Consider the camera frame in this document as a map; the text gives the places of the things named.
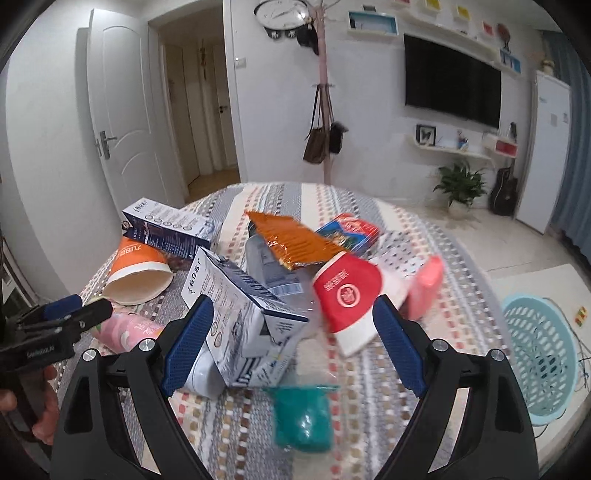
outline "red and blue box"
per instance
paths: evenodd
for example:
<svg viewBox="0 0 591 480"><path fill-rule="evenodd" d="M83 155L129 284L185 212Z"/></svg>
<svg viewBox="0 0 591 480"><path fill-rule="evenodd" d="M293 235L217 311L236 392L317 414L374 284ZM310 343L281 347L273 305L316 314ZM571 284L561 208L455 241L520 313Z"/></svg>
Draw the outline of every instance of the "red and blue box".
<svg viewBox="0 0 591 480"><path fill-rule="evenodd" d="M379 228L351 213L341 213L316 233L360 257L378 240Z"/></svg>

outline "green plant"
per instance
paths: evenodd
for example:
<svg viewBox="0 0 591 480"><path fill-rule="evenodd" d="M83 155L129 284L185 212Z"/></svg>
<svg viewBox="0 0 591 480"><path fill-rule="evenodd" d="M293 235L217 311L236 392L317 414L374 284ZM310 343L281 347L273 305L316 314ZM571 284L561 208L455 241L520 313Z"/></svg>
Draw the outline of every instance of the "green plant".
<svg viewBox="0 0 591 480"><path fill-rule="evenodd" d="M474 199L485 194L484 182L480 171L471 172L467 164L456 163L453 168L439 167L440 183L433 189L442 190L449 195L452 202L471 206Z"/></svg>

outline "tiled floor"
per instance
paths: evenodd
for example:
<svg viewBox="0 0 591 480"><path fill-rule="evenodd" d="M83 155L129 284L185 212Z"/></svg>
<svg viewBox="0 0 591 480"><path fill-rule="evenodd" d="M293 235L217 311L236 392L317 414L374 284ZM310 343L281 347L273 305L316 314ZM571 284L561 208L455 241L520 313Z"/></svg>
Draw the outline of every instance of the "tiled floor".
<svg viewBox="0 0 591 480"><path fill-rule="evenodd" d="M540 235L517 220L494 215L486 209L473 209L468 218L453 220L443 208L407 208L449 231L491 278L570 263L586 280L579 265L558 240Z"/></svg>

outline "wall decoration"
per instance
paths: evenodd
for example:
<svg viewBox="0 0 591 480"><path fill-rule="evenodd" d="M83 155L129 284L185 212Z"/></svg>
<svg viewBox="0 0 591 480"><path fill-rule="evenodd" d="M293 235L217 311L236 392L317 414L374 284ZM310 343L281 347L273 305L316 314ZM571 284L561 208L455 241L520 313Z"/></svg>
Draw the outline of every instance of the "wall decoration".
<svg viewBox="0 0 591 480"><path fill-rule="evenodd" d="M398 36L396 17L375 12L349 12L349 31L351 33L370 33Z"/></svg>
<svg viewBox="0 0 591 480"><path fill-rule="evenodd" d="M513 72L521 74L521 61L505 49L501 49L501 64Z"/></svg>
<svg viewBox="0 0 591 480"><path fill-rule="evenodd" d="M507 53L511 53L511 50L509 49L509 42L511 41L511 33L509 32L509 29L502 23L499 23L496 26L496 30L497 32L499 32L499 37L501 38L501 40L505 42L503 49L506 50Z"/></svg>
<svg viewBox="0 0 591 480"><path fill-rule="evenodd" d="M458 150L468 150L469 140L468 137L464 136L462 130L457 131L457 149Z"/></svg>
<svg viewBox="0 0 591 480"><path fill-rule="evenodd" d="M417 125L417 143L419 145L429 145L430 147L434 147L436 133L437 127L432 127L431 125Z"/></svg>
<svg viewBox="0 0 591 480"><path fill-rule="evenodd" d="M456 20L462 20L464 22L469 22L471 20L470 11L461 5L456 5L453 16Z"/></svg>
<svg viewBox="0 0 591 480"><path fill-rule="evenodd" d="M482 22L482 31L484 35L490 38L495 38L495 29L488 22Z"/></svg>
<svg viewBox="0 0 591 480"><path fill-rule="evenodd" d="M256 6L254 14L273 40L284 33L287 38L295 38L296 29L310 19L308 6L301 0L266 0Z"/></svg>
<svg viewBox="0 0 591 480"><path fill-rule="evenodd" d="M438 14L441 11L441 3L439 0L423 0L423 7L431 13Z"/></svg>

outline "snack bag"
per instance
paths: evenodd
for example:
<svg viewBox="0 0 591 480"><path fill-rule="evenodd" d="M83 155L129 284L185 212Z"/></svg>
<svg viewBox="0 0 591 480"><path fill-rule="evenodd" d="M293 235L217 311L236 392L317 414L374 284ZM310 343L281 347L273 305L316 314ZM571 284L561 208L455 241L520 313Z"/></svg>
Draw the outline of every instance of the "snack bag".
<svg viewBox="0 0 591 480"><path fill-rule="evenodd" d="M288 270L328 262L345 251L292 217L247 212L279 263Z"/></svg>

